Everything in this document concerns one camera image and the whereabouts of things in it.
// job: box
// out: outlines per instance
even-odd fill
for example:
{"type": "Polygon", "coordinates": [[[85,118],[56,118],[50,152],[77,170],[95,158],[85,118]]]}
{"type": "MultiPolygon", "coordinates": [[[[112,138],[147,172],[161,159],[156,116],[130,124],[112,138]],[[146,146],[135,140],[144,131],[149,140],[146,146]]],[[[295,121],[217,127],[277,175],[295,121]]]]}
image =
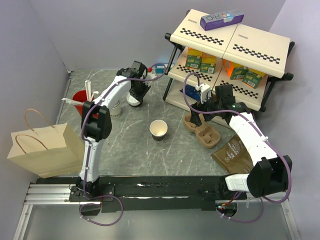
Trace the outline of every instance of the box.
{"type": "Polygon", "coordinates": [[[163,74],[164,70],[165,70],[165,67],[162,64],[161,65],[156,65],[155,66],[155,73],[156,74],[163,74]]]}
{"type": "Polygon", "coordinates": [[[226,72],[231,80],[243,79],[249,68],[238,63],[222,59],[226,72]]]}
{"type": "Polygon", "coordinates": [[[200,26],[205,30],[217,29],[233,24],[241,23],[244,14],[236,9],[231,11],[223,11],[215,14],[205,15],[200,19],[200,26]]]}
{"type": "Polygon", "coordinates": [[[188,55],[186,57],[185,66],[191,69],[199,69],[202,60],[202,51],[188,48],[188,55]]]}
{"type": "Polygon", "coordinates": [[[242,82],[249,87],[256,89],[265,75],[264,72],[249,68],[249,71],[245,74],[242,82]]]}
{"type": "Polygon", "coordinates": [[[214,74],[216,69],[217,58],[207,53],[202,54],[202,61],[200,65],[201,73],[214,74]]]}

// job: white shelf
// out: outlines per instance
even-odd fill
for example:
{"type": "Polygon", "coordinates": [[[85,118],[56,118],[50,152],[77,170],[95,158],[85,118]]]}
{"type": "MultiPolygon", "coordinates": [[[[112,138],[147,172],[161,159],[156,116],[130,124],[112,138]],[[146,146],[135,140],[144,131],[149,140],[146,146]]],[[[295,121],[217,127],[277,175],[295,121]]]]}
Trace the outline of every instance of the white shelf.
{"type": "Polygon", "coordinates": [[[223,68],[214,86],[231,84],[233,95],[237,103],[243,102],[253,110],[259,111],[266,90],[268,75],[266,74],[256,89],[242,82],[242,79],[230,80],[225,68],[223,68]]]}
{"type": "MultiPolygon", "coordinates": [[[[172,69],[169,71],[168,76],[170,78],[178,80],[179,82],[184,82],[187,75],[193,72],[199,75],[200,83],[208,84],[210,87],[213,88],[223,66],[221,58],[217,57],[214,74],[210,74],[210,73],[200,72],[200,70],[197,70],[197,69],[185,67],[187,55],[188,55],[188,48],[186,47],[184,51],[181,53],[181,55],[179,56],[179,58],[177,59],[177,61],[175,62],[172,69]]],[[[198,84],[197,77],[194,75],[190,76],[186,81],[186,84],[195,87],[198,84]]]]}
{"type": "MultiPolygon", "coordinates": [[[[174,106],[177,106],[181,109],[184,109],[186,111],[190,111],[190,108],[187,106],[187,104],[185,103],[185,99],[183,96],[183,93],[180,92],[180,90],[183,88],[183,83],[180,81],[174,81],[173,83],[174,85],[171,86],[170,88],[170,92],[168,93],[168,95],[166,96],[165,101],[169,104],[172,104],[174,106]]],[[[196,102],[196,100],[192,99],[191,97],[187,96],[186,97],[187,101],[189,104],[194,104],[196,102]]],[[[216,116],[214,117],[212,120],[212,122],[220,124],[222,126],[225,126],[227,128],[230,128],[226,121],[223,120],[221,117],[216,116]]]]}
{"type": "Polygon", "coordinates": [[[230,25],[205,31],[200,19],[207,13],[191,9],[178,28],[171,35],[174,43],[189,46],[207,54],[222,58],[237,25],[230,25]]]}
{"type": "MultiPolygon", "coordinates": [[[[231,84],[233,88],[233,95],[235,96],[237,103],[244,102],[248,108],[259,111],[266,90],[268,80],[267,74],[263,77],[258,87],[253,89],[244,84],[242,79],[230,80],[220,58],[217,58],[216,70],[214,71],[214,74],[203,73],[196,69],[185,67],[187,54],[188,49],[186,48],[179,56],[172,69],[169,71],[168,76],[170,78],[183,83],[186,79],[186,76],[190,72],[194,72],[199,74],[200,83],[208,84],[210,87],[212,87],[213,91],[215,90],[215,86],[231,84]]],[[[196,76],[190,76],[186,81],[186,84],[195,87],[198,84],[196,76]]]]}
{"type": "Polygon", "coordinates": [[[289,38],[243,24],[205,31],[200,26],[204,15],[208,14],[192,9],[170,40],[271,76],[284,75],[289,38]]]}
{"type": "Polygon", "coordinates": [[[238,24],[223,58],[282,78],[289,44],[290,38],[238,24]]]}

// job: brown paper bag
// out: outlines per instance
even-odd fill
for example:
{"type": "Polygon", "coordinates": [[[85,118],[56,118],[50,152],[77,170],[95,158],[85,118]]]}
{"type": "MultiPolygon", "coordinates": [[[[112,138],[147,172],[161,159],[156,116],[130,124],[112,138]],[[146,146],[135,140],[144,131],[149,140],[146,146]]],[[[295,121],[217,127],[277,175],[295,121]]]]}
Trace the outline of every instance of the brown paper bag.
{"type": "Polygon", "coordinates": [[[254,167],[250,154],[238,135],[233,136],[211,157],[230,174],[248,174],[254,167]]]}
{"type": "Polygon", "coordinates": [[[25,111],[24,119],[30,129],[11,133],[9,160],[42,178],[81,170],[85,145],[67,123],[51,125],[34,109],[25,111]],[[37,112],[50,126],[32,128],[26,118],[28,111],[37,112]]]}

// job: checkered pattern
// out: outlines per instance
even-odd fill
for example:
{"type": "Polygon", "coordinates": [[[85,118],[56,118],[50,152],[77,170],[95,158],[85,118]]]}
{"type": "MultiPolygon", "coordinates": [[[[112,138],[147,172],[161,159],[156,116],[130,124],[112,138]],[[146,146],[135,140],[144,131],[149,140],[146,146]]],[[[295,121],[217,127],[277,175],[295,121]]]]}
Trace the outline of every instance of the checkered pattern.
{"type": "Polygon", "coordinates": [[[262,54],[261,52],[256,52],[254,50],[250,50],[249,48],[244,48],[243,46],[238,46],[235,44],[233,46],[234,50],[238,50],[239,52],[244,52],[245,54],[250,54],[251,56],[256,56],[258,59],[269,60],[271,63],[280,63],[280,58],[275,58],[274,56],[268,56],[267,54],[262,54]]]}
{"type": "Polygon", "coordinates": [[[210,43],[222,45],[224,40],[219,40],[218,38],[213,38],[212,36],[202,35],[201,33],[196,33],[195,31],[187,30],[184,27],[180,33],[185,35],[190,35],[191,37],[196,37],[197,39],[207,40],[210,43]]]}
{"type": "Polygon", "coordinates": [[[178,70],[180,70],[180,71],[182,71],[182,72],[185,72],[185,73],[187,73],[187,74],[189,74],[189,73],[196,73],[196,74],[199,75],[199,79],[201,79],[201,80],[205,80],[205,81],[208,81],[208,82],[211,82],[211,80],[212,80],[212,76],[209,76],[209,75],[207,75],[207,74],[204,74],[203,72],[195,71],[195,70],[190,69],[190,68],[188,68],[188,67],[182,66],[181,64],[179,64],[179,65],[176,67],[176,69],[178,69],[178,70]]]}
{"type": "Polygon", "coordinates": [[[221,82],[222,83],[220,83],[220,85],[228,85],[228,84],[230,84],[235,92],[238,92],[240,94],[244,94],[244,95],[249,96],[251,98],[258,99],[259,93],[256,93],[256,92],[253,92],[253,91],[248,91],[247,89],[244,89],[243,87],[235,86],[232,83],[229,83],[229,82],[224,81],[224,80],[221,80],[221,82]]]}

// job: red cup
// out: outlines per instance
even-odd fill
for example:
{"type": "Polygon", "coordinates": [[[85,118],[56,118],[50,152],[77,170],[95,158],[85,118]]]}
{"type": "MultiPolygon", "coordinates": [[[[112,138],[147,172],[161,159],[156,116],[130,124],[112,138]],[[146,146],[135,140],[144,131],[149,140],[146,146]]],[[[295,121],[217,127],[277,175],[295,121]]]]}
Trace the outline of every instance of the red cup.
{"type": "MultiPolygon", "coordinates": [[[[72,100],[84,103],[85,101],[89,101],[87,100],[87,93],[86,90],[81,90],[78,91],[72,98],[72,100]]],[[[74,106],[76,108],[76,110],[78,111],[78,113],[80,114],[80,116],[82,117],[82,111],[83,111],[83,107],[82,106],[74,106]]],[[[98,118],[98,114],[94,114],[93,115],[95,118],[98,118]]]]}

